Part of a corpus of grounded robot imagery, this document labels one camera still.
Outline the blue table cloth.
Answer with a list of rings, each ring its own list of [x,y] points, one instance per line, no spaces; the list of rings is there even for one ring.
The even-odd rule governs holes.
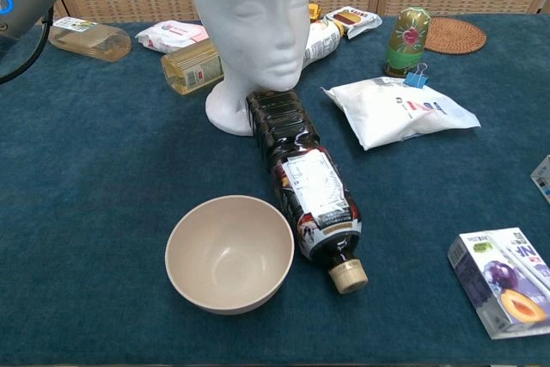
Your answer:
[[[222,316],[170,284],[168,237],[227,194],[276,202],[251,138],[219,131],[206,90],[178,95],[157,53],[109,64],[48,46],[0,86],[0,366],[539,364],[550,335],[493,340],[449,265],[461,233],[519,227],[550,264],[550,15],[470,15],[476,53],[426,53],[429,85],[476,129],[363,150],[331,87],[380,76],[394,27],[339,48],[296,90],[364,217],[366,287],[340,295],[297,254],[260,308]]]

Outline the purple plum juice carton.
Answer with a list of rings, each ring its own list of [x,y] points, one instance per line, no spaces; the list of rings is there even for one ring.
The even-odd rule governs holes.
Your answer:
[[[448,259],[491,339],[550,334],[550,266],[520,228],[462,233]]]

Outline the white foam mannequin head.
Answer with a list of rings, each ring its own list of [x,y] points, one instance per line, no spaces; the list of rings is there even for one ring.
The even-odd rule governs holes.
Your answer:
[[[309,36],[309,0],[193,0],[222,67],[205,112],[218,129],[252,133],[246,98],[254,91],[284,92],[301,76]]]

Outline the clear water bottle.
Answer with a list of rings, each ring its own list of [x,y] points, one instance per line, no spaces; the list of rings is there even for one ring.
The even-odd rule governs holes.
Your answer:
[[[125,30],[70,16],[53,22],[48,39],[59,49],[107,62],[116,62],[131,50]]]

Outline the white powder bag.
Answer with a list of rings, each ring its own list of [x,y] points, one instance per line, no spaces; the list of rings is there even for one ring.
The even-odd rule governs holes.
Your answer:
[[[344,113],[364,150],[452,129],[480,126],[478,118],[428,86],[381,76],[324,89]]]

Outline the white cake snack pack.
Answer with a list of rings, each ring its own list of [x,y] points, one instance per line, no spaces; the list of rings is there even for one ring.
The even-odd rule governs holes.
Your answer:
[[[329,12],[325,17],[328,20],[341,23],[345,36],[349,40],[382,25],[382,18],[379,15],[350,6]]]

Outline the white bottle with yellow cap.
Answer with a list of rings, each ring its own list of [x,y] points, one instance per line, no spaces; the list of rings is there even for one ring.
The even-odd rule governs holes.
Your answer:
[[[302,67],[332,53],[344,35],[344,27],[337,21],[318,20],[310,24],[309,38],[305,48]]]

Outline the dark drink bottle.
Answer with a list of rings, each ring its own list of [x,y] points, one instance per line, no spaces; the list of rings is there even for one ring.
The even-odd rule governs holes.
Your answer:
[[[362,234],[357,204],[303,104],[292,91],[253,92],[249,124],[302,254],[327,271],[341,294],[368,282],[354,254]]]

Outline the white milk carton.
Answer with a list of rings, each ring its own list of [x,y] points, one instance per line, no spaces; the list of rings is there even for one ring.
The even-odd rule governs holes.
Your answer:
[[[534,182],[548,204],[550,204],[550,155],[546,155],[531,172],[530,179]]]

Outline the pink white snack packet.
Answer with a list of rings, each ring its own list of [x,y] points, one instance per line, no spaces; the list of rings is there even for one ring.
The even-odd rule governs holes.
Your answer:
[[[200,24],[161,21],[142,30],[135,38],[146,48],[161,53],[171,53],[206,40],[208,34]]]

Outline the beige bowl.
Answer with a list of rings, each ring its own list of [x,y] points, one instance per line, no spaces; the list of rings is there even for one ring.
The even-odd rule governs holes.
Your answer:
[[[291,227],[276,207],[228,195],[186,213],[168,238],[164,260],[172,286],[189,303],[239,315],[278,291],[294,253]]]

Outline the blue binder clip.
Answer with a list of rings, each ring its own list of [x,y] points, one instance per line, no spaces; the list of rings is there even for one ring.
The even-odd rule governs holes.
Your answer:
[[[428,82],[428,76],[425,71],[428,69],[428,64],[422,62],[418,63],[414,72],[409,71],[406,74],[404,84],[409,87],[422,89]]]

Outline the round woven rattan coaster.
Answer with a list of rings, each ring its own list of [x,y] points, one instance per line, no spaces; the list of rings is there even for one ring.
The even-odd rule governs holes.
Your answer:
[[[434,17],[431,19],[425,49],[442,54],[468,54],[481,49],[486,40],[485,32],[469,22]]]

